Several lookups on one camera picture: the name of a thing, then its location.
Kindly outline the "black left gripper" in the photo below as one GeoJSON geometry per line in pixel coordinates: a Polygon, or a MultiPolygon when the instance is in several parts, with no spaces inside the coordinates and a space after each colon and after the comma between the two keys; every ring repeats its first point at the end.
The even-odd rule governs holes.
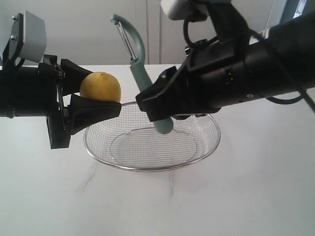
{"type": "Polygon", "coordinates": [[[44,55],[38,65],[38,74],[46,82],[47,92],[46,124],[51,149],[68,148],[70,136],[79,131],[120,115],[120,102],[98,101],[84,98],[74,93],[80,92],[82,81],[91,71],[84,69],[68,59],[61,59],[61,66],[56,55],[44,55]],[[68,122],[64,115],[63,96],[71,95],[68,110],[68,122]]]}

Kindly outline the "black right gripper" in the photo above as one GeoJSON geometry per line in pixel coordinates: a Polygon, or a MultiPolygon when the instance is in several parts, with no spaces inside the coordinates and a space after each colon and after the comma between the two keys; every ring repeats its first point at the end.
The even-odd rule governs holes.
{"type": "Polygon", "coordinates": [[[170,117],[185,120],[247,102],[248,46],[245,37],[192,49],[179,68],[164,70],[152,86],[136,95],[140,110],[150,121],[170,117]]]}

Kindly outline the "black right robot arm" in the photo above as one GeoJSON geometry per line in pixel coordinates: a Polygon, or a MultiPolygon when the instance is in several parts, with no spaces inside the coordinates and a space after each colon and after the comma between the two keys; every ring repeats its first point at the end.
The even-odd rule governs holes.
{"type": "Polygon", "coordinates": [[[163,71],[136,96],[150,121],[217,113],[258,99],[280,105],[315,102],[315,15],[292,19],[257,33],[242,29],[226,42],[191,48],[179,68],[163,71]]]}

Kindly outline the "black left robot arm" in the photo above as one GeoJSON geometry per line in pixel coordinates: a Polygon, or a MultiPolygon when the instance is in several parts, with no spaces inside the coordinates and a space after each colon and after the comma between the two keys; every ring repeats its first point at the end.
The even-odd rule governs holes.
{"type": "Polygon", "coordinates": [[[45,117],[50,147],[68,148],[70,137],[121,112],[119,102],[96,101],[77,93],[90,75],[68,59],[45,55],[38,67],[6,65],[0,71],[1,117],[45,117]]]}

